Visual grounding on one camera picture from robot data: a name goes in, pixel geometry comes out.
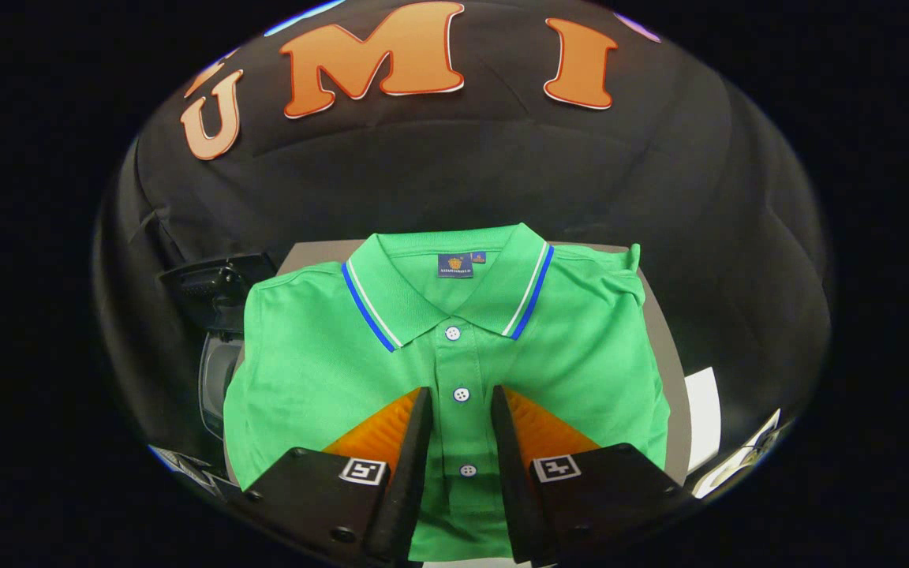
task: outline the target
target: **green polo shirt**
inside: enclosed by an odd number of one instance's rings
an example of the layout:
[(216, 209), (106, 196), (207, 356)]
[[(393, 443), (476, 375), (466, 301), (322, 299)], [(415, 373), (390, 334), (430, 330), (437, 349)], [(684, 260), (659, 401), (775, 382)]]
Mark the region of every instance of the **green polo shirt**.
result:
[[(472, 277), (440, 277), (439, 255), (467, 252), (486, 252), (470, 263)], [(511, 558), (490, 421), (495, 385), (600, 446), (632, 443), (664, 468), (668, 403), (638, 260), (639, 245), (621, 254), (553, 248), (517, 224), (373, 234), (346, 263), (256, 284), (245, 360), (223, 409), (241, 488), (293, 446), (325, 448), (429, 387), (433, 428), (409, 559)]]

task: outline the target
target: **white collar stripe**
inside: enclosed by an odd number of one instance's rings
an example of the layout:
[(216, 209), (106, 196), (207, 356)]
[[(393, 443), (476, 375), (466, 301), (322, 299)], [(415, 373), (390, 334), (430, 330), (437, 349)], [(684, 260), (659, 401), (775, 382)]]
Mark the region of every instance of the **white collar stripe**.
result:
[(395, 337), (395, 334), (392, 334), (391, 330), (389, 330), (388, 324), (386, 324), (385, 321), (381, 319), (380, 314), (378, 314), (378, 310), (375, 310), (374, 305), (371, 303), (371, 298), (367, 297), (367, 292), (364, 291), (363, 285), (360, 284), (360, 277), (357, 276), (357, 269), (353, 266), (353, 259), (350, 259), (348, 264), (350, 265), (350, 274), (353, 275), (353, 281), (357, 283), (357, 289), (360, 290), (360, 297), (364, 299), (364, 303), (368, 308), (371, 309), (371, 313), (374, 314), (374, 319), (378, 320), (378, 323), (381, 324), (382, 330), (384, 330), (386, 334), (388, 334), (388, 337), (391, 338), (393, 342), (395, 342), (396, 348), (400, 348), (400, 346), (402, 346), (402, 342), (398, 341), (398, 338)]
[(542, 264), (542, 256), (545, 256), (545, 249), (549, 247), (548, 242), (542, 242), (542, 251), (538, 253), (538, 260), (535, 261), (535, 269), (531, 271), (531, 280), (528, 281), (528, 286), (524, 289), (524, 295), (521, 297), (521, 303), (519, 303), (514, 316), (511, 317), (511, 320), (508, 321), (507, 327), (504, 328), (504, 331), (501, 335), (507, 335), (507, 332), (511, 330), (511, 327), (514, 326), (517, 316), (521, 313), (521, 308), (524, 307), (524, 303), (528, 301), (528, 292), (531, 291), (531, 285), (535, 283), (535, 275), (538, 274), (538, 267)]

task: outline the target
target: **orange letter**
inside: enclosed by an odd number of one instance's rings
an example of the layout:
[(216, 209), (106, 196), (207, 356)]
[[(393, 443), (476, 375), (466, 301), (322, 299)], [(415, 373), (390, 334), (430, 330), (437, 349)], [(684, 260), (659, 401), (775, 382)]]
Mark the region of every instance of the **orange letter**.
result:
[(389, 14), (365, 42), (334, 24), (290, 40), (280, 47), (281, 54), (290, 54), (293, 74), (285, 115), (300, 118), (335, 103), (335, 93), (321, 87), (322, 71), (351, 99), (364, 98), (388, 55), (391, 72), (381, 90), (389, 95), (461, 89), (465, 78), (451, 68), (447, 35), (451, 18), (464, 10), (452, 2), (409, 4)]
[(219, 107), (219, 133), (214, 137), (207, 136), (202, 125), (202, 105), (205, 97), (195, 101), (181, 115), (181, 124), (185, 126), (185, 137), (188, 148), (198, 159), (213, 159), (230, 150), (241, 131), (241, 113), (238, 111), (238, 79), (245, 72), (238, 69), (212, 88)]
[(195, 80), (192, 80), (191, 87), (188, 87), (188, 91), (185, 92), (185, 98), (187, 99), (188, 97), (192, 96), (192, 93), (195, 92), (195, 89), (198, 89), (202, 83), (205, 83), (206, 80), (209, 80), (210, 77), (219, 73), (219, 70), (223, 69), (223, 62), (228, 60), (232, 54), (235, 54), (237, 52), (238, 50), (232, 50), (229, 54), (225, 54), (223, 57), (219, 58), (219, 61), (214, 62), (214, 64), (209, 65), (209, 67), (205, 69), (202, 69), (202, 73), (199, 73), (197, 76), (195, 76)]
[(612, 97), (605, 92), (605, 66), (609, 50), (618, 44), (578, 23), (558, 18), (545, 23), (559, 33), (559, 72), (545, 83), (545, 94), (580, 107), (612, 107)]

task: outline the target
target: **letter m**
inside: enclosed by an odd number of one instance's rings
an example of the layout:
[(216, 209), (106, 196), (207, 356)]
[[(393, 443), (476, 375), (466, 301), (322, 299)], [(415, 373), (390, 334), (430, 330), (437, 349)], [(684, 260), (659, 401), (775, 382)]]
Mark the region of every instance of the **letter m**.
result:
[(395, 9), (362, 42), (339, 25), (313, 29), (280, 47), (290, 56), (293, 98), (288, 118), (321, 112), (335, 103), (335, 93), (321, 86), (321, 72), (353, 100), (364, 98), (386, 57), (391, 72), (381, 81), (389, 95), (447, 93), (461, 89), (465, 78), (451, 68), (448, 33), (451, 18), (465, 6), (422, 2)]

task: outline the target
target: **clothing label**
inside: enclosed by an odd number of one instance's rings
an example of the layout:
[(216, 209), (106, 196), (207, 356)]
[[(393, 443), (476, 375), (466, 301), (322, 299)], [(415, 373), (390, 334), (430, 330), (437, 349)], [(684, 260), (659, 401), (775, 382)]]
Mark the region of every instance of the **clothing label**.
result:
[(462, 255), (437, 255), (437, 276), (441, 278), (472, 278), (472, 259)]

